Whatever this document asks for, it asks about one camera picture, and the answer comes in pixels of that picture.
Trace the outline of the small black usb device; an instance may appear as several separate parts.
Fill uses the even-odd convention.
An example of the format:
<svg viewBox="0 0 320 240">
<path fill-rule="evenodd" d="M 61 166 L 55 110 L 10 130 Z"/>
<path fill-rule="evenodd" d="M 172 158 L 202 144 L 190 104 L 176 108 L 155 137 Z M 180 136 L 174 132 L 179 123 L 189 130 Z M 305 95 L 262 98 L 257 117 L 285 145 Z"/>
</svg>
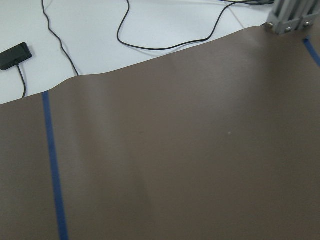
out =
<svg viewBox="0 0 320 240">
<path fill-rule="evenodd" d="M 28 45 L 22 42 L 0 53 L 0 69 L 6 71 L 32 57 Z"/>
</svg>

